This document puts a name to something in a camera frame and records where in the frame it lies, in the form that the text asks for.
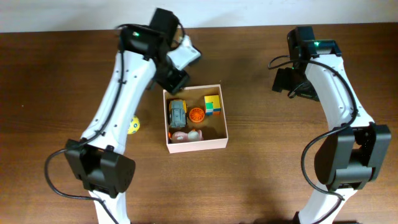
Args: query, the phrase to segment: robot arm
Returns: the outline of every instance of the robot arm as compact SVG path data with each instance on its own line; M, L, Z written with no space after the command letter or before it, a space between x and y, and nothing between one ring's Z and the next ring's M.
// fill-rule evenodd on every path
M348 198L376 180L391 133L386 125L376 125L359 102L334 40L315 40L311 27L297 27L289 32L287 42L294 67L278 69L272 90L288 90L289 97L294 92L294 96L320 101L329 130L348 124L354 110L358 112L348 128L325 139L315 156L317 187L338 193L345 200L338 203L338 197L314 190L304 209L295 216L296 223L332 223ZM349 88L331 70L305 61L336 70ZM353 149L355 142L361 146L359 149Z
M149 26L122 26L112 78L99 109L80 142L67 142L65 157L75 177L118 223L130 223L126 190L136 165L123 154L139 100L151 80L171 94L178 92L189 80L183 69L201 56L184 32L178 47L171 48L179 24L172 12L157 9ZM87 139L90 142L82 145ZM99 223L113 222L102 204L95 201L95 207Z

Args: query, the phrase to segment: pink box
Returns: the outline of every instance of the pink box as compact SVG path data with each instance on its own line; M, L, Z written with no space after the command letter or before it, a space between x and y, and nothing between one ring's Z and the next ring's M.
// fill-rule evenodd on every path
M201 123L193 123L187 119L185 128L171 128L169 126L169 103L171 100L185 100L187 102L187 116L189 111L194 107L205 109L205 96L219 95L221 104L221 113L219 115L205 116ZM221 94L221 85L206 85L186 87L176 95L171 95L163 90L164 104L164 124L166 145L170 153L190 152L205 149L225 148L228 142L228 132L226 128L223 95ZM204 141L171 143L169 140L169 132L173 134L176 131L189 132L192 129L201 130Z

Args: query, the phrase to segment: colorful cube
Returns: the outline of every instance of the colorful cube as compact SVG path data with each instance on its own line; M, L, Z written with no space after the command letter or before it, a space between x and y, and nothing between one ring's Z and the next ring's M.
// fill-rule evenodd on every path
M206 104L206 115L220 114L221 104L220 97L218 95L214 96L205 96L205 104Z

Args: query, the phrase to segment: brown tabletop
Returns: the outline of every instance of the brown tabletop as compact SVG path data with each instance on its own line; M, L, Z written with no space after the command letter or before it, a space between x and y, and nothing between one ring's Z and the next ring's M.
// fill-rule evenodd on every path
M294 26L187 29L202 60L187 72L191 86L221 84L229 133L226 149L169 154L162 90L141 98L140 130L125 156L136 174L127 191L132 222L252 223L291 219L312 188L300 170L304 146L327 131L319 102L271 91L267 64L287 54ZM349 80L392 141L379 178L348 200L336 220L398 220L398 24L314 26L335 39ZM98 109L116 55L114 31L0 34L0 222L96 223L93 202L56 195L44 160L67 139L79 139ZM313 158L307 169L312 180ZM70 194L88 195L63 156L50 176Z

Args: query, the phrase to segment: white background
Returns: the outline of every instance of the white background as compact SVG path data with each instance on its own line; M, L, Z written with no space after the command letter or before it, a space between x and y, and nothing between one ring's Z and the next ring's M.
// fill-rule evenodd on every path
M398 21L398 0L1 0L0 32L148 24L156 7L185 27Z

